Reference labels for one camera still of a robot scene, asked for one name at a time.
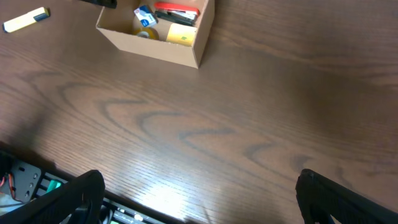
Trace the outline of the yellow sticky notepad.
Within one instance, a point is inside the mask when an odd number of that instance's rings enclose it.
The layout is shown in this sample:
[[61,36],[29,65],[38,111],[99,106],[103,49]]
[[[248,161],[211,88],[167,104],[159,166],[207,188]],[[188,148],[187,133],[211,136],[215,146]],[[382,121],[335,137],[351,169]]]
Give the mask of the yellow sticky notepad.
[[166,41],[191,47],[194,43],[197,28],[173,23],[170,26]]

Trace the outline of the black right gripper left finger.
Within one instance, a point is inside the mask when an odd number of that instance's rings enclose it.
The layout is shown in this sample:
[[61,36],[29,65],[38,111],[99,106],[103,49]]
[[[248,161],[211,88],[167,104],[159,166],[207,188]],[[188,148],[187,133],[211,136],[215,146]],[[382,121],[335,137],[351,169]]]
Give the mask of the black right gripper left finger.
[[97,223],[105,184],[100,171],[90,170],[53,191],[1,216],[1,223]]

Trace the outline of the brown cardboard box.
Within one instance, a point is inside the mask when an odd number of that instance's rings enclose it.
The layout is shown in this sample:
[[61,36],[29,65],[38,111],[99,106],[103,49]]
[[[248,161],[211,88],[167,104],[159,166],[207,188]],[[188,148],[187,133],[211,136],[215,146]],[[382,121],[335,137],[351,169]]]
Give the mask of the brown cardboard box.
[[133,34],[135,30],[142,28],[134,10],[145,5],[151,11],[155,11],[155,3],[156,0],[118,0],[116,8],[102,8],[96,22],[96,28],[119,50],[198,68],[215,16],[215,1],[174,2],[199,10],[198,18],[194,24],[197,32],[191,46],[167,42],[167,34],[172,23],[164,19],[159,19],[158,24],[151,28],[157,33],[159,37],[157,40],[146,39]]

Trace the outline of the red black stapler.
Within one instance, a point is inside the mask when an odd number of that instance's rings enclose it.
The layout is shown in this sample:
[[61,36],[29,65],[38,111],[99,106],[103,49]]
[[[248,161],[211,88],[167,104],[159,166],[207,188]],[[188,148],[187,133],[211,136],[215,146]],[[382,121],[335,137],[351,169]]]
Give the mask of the red black stapler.
[[154,7],[158,18],[185,26],[193,26],[200,15],[197,8],[181,4],[156,2]]

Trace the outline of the yellow adhesive tape roll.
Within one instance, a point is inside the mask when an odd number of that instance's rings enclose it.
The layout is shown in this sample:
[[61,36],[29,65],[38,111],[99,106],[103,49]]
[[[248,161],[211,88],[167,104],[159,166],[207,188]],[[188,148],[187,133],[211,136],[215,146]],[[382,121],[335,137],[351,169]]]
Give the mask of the yellow adhesive tape roll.
[[151,27],[135,29],[132,34],[145,39],[159,40],[157,31]]

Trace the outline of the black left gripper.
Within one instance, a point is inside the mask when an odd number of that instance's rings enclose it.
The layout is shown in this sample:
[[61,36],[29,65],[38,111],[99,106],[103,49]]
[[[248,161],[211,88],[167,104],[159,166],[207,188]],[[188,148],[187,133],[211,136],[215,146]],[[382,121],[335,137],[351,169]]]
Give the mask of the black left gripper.
[[117,0],[81,0],[81,1],[111,9],[115,9],[117,7]]

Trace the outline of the blue white staples box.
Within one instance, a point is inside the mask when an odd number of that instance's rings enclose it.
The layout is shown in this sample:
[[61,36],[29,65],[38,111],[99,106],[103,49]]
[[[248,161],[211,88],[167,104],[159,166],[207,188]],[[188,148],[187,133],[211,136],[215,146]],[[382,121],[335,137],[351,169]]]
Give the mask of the blue white staples box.
[[139,6],[134,10],[134,14],[143,27],[153,27],[158,24],[154,13],[147,5]]

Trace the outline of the yellow highlighter marker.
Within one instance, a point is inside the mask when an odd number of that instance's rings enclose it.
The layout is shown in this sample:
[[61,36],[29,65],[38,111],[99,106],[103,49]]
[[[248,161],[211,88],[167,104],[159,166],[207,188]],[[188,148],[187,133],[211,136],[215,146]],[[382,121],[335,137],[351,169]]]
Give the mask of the yellow highlighter marker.
[[5,33],[15,32],[37,22],[50,17],[50,11],[46,7],[40,7],[33,11],[27,12],[19,17],[6,21],[2,24]]

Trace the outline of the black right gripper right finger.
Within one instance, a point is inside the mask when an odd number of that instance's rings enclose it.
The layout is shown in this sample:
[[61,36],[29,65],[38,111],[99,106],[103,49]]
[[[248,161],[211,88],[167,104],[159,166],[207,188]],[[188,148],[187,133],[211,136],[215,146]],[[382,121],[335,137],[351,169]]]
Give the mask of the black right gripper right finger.
[[298,177],[296,198],[306,224],[375,223],[395,224],[393,212],[311,169]]

